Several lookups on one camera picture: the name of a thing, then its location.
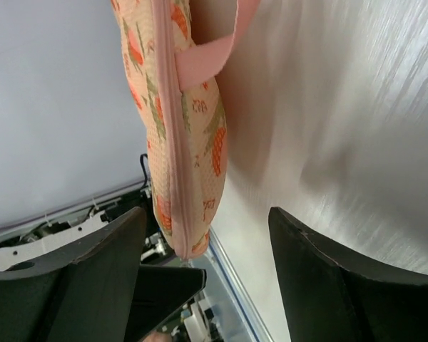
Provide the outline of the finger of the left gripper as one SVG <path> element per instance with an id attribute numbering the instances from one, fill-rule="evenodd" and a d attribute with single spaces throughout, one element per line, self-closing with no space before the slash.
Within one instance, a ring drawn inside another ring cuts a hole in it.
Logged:
<path id="1" fill-rule="evenodd" d="M 126 326 L 127 341 L 143 341 L 206 285 L 206 270 L 143 265 L 138 270 Z"/>

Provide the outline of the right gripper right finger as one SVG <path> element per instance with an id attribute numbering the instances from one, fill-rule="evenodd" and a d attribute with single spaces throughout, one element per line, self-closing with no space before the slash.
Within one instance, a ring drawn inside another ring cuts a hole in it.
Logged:
<path id="1" fill-rule="evenodd" d="M 428 275 L 356 252 L 279 207 L 268 226 L 292 341 L 428 341 Z"/>

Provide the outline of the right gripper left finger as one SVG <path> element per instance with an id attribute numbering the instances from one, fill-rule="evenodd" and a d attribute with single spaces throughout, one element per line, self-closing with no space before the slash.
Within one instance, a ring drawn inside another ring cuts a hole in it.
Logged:
<path id="1" fill-rule="evenodd" d="M 146 213 L 0 271 L 0 341 L 123 341 Z"/>

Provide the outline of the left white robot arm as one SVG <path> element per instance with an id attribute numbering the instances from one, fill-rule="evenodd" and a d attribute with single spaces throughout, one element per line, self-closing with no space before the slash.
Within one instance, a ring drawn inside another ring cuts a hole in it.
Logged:
<path id="1" fill-rule="evenodd" d="M 148 186 L 0 232 L 0 341 L 142 341 L 205 287 L 170 255 Z"/>

